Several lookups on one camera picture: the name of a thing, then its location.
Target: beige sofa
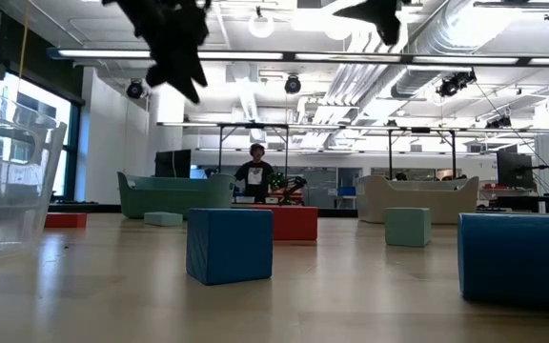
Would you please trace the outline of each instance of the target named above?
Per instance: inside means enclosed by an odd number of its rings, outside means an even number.
[[[456,224],[459,213],[476,211],[478,182],[477,177],[423,182],[364,176],[356,187],[359,220],[383,223],[385,209],[425,208],[431,210],[433,224]]]

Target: window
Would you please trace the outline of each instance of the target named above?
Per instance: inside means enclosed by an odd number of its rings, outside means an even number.
[[[52,192],[55,198],[73,200],[79,108],[69,100],[46,91],[31,82],[22,80],[19,83],[18,76],[11,73],[6,73],[4,79],[0,81],[0,95],[67,124],[67,132],[58,161]],[[3,151],[9,151],[10,158],[27,158],[27,154],[31,153],[25,147],[16,145],[6,147],[6,144],[10,143],[0,142],[0,154]]]

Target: teal cube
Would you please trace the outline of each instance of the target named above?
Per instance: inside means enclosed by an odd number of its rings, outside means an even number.
[[[148,212],[143,216],[143,222],[157,226],[176,226],[183,224],[183,215],[168,212]]]
[[[385,241],[388,245],[424,247],[431,240],[429,209],[385,210]]]

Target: wooden floor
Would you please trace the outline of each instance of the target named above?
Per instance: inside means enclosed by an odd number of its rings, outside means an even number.
[[[425,249],[322,219],[275,243],[271,280],[207,287],[186,275],[183,229],[94,214],[0,264],[0,342],[549,342],[549,314],[464,302],[455,228]]]

